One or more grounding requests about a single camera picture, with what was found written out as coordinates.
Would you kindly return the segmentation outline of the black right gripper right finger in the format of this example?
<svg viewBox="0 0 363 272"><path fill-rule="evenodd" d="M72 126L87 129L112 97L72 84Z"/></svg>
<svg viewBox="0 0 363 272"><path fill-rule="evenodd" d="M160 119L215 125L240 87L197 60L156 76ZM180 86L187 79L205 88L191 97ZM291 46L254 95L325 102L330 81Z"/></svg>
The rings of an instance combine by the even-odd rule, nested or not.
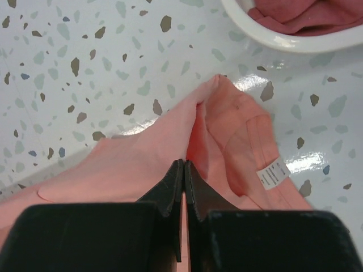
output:
<svg viewBox="0 0 363 272"><path fill-rule="evenodd" d="M184 188L189 221L204 221L212 210L238 210L201 177L190 160L184 165Z"/></svg>

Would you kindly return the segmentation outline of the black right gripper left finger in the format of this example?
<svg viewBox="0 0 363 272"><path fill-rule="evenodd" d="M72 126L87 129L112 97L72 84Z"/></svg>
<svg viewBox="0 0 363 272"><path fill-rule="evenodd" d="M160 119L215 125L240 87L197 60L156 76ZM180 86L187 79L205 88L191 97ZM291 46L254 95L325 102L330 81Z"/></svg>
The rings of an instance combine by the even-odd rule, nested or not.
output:
<svg viewBox="0 0 363 272"><path fill-rule="evenodd" d="M146 192L137 202L152 202L162 217L169 217L173 205L181 203L184 162L175 160L164 177Z"/></svg>

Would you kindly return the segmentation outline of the salmon pink t shirt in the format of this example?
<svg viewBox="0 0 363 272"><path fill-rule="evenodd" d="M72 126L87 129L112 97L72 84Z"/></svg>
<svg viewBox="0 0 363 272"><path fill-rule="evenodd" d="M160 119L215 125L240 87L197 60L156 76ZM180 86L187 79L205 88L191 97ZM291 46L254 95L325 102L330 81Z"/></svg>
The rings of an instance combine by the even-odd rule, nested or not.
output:
<svg viewBox="0 0 363 272"><path fill-rule="evenodd" d="M101 139L76 166L1 203L2 271L190 271L203 235L181 203L137 202L175 160L242 210L309 210L269 115L216 75L144 131Z"/></svg>

